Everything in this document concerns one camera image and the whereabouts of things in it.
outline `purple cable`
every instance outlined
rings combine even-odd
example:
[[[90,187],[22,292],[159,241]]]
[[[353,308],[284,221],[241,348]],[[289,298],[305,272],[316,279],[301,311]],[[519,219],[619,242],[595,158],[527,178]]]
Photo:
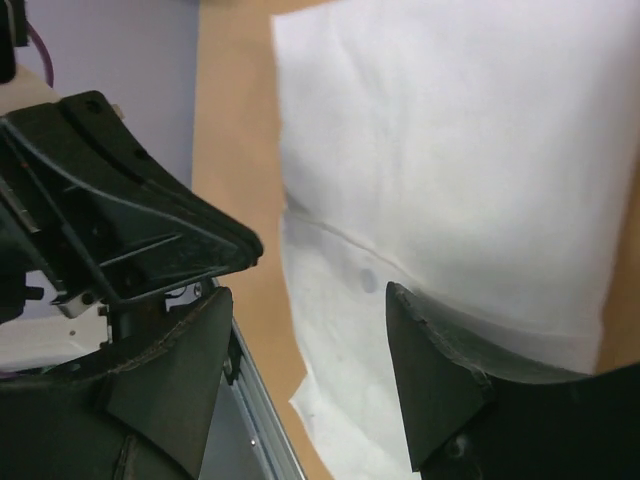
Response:
[[[36,29],[33,28],[33,25],[29,22],[27,22],[27,34],[36,46],[36,49],[40,54],[40,58],[42,59],[42,63],[44,65],[44,79],[47,82],[47,85],[53,87],[53,61],[51,60],[51,55],[49,55],[49,50],[47,50],[47,46],[44,44],[42,37],[38,32],[36,32]]]

